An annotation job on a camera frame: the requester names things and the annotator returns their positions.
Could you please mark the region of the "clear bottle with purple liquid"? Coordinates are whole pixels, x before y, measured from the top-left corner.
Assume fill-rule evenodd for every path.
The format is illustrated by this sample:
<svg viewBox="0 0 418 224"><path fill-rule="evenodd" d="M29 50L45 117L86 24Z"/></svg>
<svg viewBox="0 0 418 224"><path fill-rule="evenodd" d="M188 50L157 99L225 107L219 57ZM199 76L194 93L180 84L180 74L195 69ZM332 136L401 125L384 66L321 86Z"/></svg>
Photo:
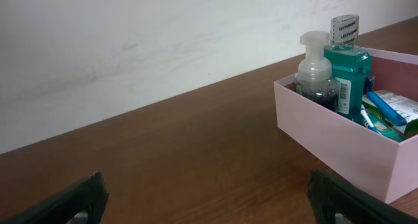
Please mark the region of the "clear bottle with purple liquid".
<svg viewBox="0 0 418 224"><path fill-rule="evenodd" d="M331 62L324 55L329 42L330 34L326 31L309 31L300 37L306 52L298 65L295 83L298 94L336 112L340 83L332 76Z"/></svg>

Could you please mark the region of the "teal mouthwash bottle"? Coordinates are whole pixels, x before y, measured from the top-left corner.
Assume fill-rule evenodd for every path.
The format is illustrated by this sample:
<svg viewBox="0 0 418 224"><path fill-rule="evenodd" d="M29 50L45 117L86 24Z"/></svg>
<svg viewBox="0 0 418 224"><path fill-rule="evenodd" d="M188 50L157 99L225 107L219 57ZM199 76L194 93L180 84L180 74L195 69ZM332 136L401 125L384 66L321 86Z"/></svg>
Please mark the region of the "teal mouthwash bottle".
<svg viewBox="0 0 418 224"><path fill-rule="evenodd" d="M361 119L364 85L372 65L370 54L355 44L358 33L357 15L335 17L330 23L330 42L324 47L332 76L340 82L337 113L353 121Z"/></svg>

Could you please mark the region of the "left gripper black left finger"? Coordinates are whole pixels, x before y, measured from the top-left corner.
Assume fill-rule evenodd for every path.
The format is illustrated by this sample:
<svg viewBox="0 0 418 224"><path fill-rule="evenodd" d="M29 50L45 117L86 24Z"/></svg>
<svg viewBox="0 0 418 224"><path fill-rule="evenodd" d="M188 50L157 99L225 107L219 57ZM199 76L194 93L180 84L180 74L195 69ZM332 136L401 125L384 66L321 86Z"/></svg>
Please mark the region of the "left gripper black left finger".
<svg viewBox="0 0 418 224"><path fill-rule="evenodd" d="M95 171L1 223L74 223L77 216L78 223L100 223L108 198L103 175Z"/></svg>

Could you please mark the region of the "blue and white toothbrush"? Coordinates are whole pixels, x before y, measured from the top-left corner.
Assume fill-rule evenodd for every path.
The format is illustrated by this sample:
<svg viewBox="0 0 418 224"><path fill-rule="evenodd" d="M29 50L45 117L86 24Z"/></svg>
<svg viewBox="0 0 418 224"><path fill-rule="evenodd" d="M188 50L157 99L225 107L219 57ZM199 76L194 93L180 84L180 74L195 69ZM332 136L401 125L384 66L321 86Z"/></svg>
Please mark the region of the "blue and white toothbrush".
<svg viewBox="0 0 418 224"><path fill-rule="evenodd" d="M366 109L365 109L365 107L364 107L363 104L361 105L361 111L360 111L360 113L361 113L361 116L363 118L363 124L364 124L364 126L367 127L368 129L370 129L370 130L372 130L372 131L374 131L374 132L376 132L376 133L379 134L379 131L376 129L376 127L372 123L372 121L371 121L370 117L368 116L368 114L366 112Z"/></svg>

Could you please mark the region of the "green and white soap box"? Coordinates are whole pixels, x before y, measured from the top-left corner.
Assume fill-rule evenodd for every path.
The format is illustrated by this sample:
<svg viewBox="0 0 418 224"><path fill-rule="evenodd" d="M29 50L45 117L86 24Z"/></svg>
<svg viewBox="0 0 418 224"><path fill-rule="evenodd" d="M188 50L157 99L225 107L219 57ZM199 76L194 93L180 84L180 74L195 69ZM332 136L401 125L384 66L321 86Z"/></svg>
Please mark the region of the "green and white soap box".
<svg viewBox="0 0 418 224"><path fill-rule="evenodd" d="M371 114L383 120L393 129L405 136L413 136L417 134L417 101L407 97L397 95L387 90L378 90L376 94L381 97L393 110L400 114L407 124L403 126L395 125L366 95L362 97L362 103Z"/></svg>

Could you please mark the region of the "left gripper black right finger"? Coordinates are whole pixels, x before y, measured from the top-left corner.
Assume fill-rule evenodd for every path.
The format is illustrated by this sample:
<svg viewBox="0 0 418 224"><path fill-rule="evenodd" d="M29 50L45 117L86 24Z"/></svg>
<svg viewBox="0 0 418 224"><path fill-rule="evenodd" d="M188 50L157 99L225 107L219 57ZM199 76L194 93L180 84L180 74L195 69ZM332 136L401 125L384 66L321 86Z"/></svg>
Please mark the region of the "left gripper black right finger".
<svg viewBox="0 0 418 224"><path fill-rule="evenodd" d="M307 198L320 224L417 224L417 218L322 170L312 171Z"/></svg>

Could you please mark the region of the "green red toothpaste tube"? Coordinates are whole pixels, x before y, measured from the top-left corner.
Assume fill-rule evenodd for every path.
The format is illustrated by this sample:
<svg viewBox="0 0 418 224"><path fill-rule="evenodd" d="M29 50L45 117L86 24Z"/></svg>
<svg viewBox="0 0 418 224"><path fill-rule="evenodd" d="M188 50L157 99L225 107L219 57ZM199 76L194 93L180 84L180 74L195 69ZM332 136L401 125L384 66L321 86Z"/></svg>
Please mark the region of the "green red toothpaste tube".
<svg viewBox="0 0 418 224"><path fill-rule="evenodd" d="M367 112L368 117L373 123L374 127L381 133L383 136L390 138L397 142L402 142L405 140L405 137L398 133L395 129L389 126L385 121L379 119L377 116L372 113Z"/></svg>

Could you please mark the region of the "blue disposable razor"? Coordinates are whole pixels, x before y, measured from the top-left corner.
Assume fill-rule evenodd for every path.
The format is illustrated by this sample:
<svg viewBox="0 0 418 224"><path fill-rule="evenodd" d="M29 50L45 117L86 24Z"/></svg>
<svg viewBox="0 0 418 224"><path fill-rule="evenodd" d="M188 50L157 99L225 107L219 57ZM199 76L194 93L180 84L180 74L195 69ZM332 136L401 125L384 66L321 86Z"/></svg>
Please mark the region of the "blue disposable razor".
<svg viewBox="0 0 418 224"><path fill-rule="evenodd" d="M375 78L373 76L366 77L364 83L364 93L368 99L376 105L376 107L395 125L403 126L407 124L405 118L397 113L391 106L389 106L377 93L373 91L373 84Z"/></svg>

